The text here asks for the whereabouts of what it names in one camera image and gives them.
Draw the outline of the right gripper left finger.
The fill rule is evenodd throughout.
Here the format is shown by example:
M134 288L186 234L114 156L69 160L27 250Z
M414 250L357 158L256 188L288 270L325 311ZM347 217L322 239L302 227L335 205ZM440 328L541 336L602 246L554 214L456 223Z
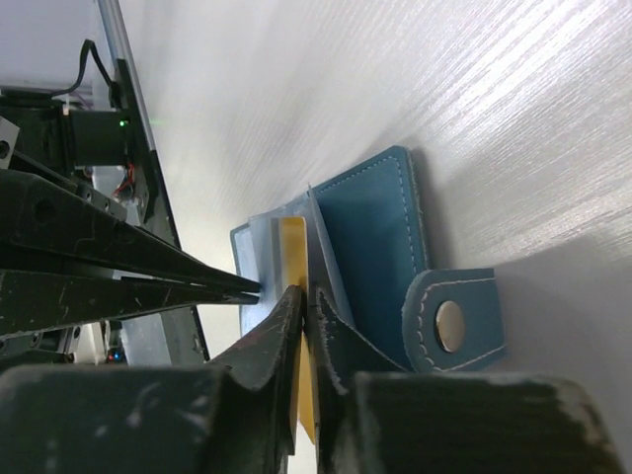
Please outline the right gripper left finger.
M298 304L198 367L22 365L1 378L5 473L282 473Z

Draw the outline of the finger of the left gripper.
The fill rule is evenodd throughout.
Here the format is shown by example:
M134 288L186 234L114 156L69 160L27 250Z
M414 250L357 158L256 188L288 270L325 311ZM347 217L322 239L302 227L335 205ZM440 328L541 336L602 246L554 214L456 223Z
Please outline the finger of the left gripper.
M147 278L3 270L1 334L65 328L107 319L129 319L199 304L255 304L254 290L225 290Z
M260 289L256 281L211 268L44 178L20 171L1 172L1 242L174 281Z

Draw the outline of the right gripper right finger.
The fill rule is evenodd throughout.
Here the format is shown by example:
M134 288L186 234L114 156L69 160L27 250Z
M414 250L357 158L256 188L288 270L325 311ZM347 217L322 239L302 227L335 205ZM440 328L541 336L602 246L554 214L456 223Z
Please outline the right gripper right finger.
M314 290L306 316L322 473L618 473L578 384L524 373L423 375L383 355Z

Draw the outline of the blue leather card holder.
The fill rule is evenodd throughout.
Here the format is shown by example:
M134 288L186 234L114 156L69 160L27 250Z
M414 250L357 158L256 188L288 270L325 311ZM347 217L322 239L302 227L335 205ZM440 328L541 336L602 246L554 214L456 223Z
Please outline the blue leather card holder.
M240 310L260 324L280 297L280 225L305 224L308 274L342 321L396 364L420 373L479 370L506 353L492 269L433 264L409 151L390 147L230 235L236 270L262 285Z

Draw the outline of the gold card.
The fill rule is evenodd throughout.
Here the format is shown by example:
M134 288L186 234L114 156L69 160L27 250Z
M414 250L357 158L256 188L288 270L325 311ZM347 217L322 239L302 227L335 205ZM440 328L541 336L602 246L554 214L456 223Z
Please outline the gold card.
M304 320L308 297L308 239L307 225L303 217L282 217L278 221L280 266L282 283L290 290L298 304L297 342L292 353L292 401L291 415L294 426L302 427L311 444L316 443L311 360Z

